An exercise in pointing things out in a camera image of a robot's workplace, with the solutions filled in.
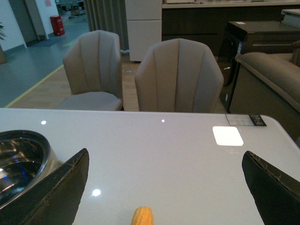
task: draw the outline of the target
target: gray floor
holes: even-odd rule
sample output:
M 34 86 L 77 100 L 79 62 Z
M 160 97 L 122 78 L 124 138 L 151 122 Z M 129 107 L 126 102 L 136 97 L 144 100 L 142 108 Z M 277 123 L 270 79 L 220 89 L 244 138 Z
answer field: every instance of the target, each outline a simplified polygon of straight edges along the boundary
M 58 41 L 50 47 L 5 51 L 7 63 L 0 64 L 0 107 L 8 105 L 62 65 L 68 44 L 89 31 L 86 15 L 65 21 L 64 29 L 64 35 L 50 36 L 50 39 Z

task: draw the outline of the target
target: gray curtain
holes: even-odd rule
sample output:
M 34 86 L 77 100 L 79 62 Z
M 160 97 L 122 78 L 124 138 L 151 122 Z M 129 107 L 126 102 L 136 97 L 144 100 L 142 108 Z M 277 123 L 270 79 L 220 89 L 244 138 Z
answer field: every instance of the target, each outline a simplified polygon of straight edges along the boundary
M 120 47 L 128 47 L 125 0 L 84 0 L 90 31 L 106 30 L 120 37 Z

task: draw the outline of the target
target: stainless steel bowl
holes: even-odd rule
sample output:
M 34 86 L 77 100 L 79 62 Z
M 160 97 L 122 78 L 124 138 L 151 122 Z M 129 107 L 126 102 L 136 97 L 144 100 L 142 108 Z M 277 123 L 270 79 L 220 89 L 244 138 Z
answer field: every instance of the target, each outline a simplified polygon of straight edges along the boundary
M 59 165 L 41 134 L 28 130 L 0 133 L 0 209 Z

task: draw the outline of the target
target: corn cob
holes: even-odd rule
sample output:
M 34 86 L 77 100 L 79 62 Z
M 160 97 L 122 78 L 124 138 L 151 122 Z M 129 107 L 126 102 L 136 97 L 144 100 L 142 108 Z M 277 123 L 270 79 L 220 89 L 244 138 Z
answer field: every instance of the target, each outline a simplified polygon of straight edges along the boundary
M 131 225 L 153 225 L 152 210 L 147 206 L 135 210 Z

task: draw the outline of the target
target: brown sofa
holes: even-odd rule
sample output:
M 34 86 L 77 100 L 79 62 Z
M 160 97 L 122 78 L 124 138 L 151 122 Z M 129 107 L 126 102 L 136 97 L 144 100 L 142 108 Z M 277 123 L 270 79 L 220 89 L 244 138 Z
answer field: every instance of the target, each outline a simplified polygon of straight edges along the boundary
M 237 56 L 240 70 L 230 112 L 271 116 L 293 140 L 300 137 L 300 67 L 295 53 Z

